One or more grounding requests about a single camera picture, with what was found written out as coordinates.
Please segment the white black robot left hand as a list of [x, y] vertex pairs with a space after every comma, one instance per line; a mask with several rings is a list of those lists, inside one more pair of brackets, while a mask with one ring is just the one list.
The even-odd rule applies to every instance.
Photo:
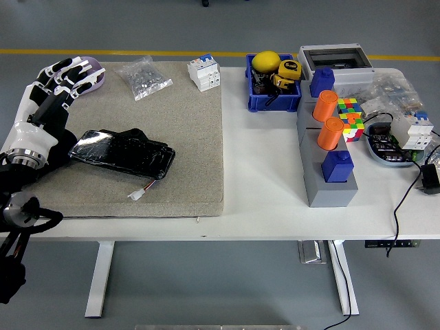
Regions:
[[67, 58], [42, 68], [25, 88], [1, 152], [12, 164], [43, 167], [65, 132], [68, 108], [104, 81], [105, 68], [89, 56]]

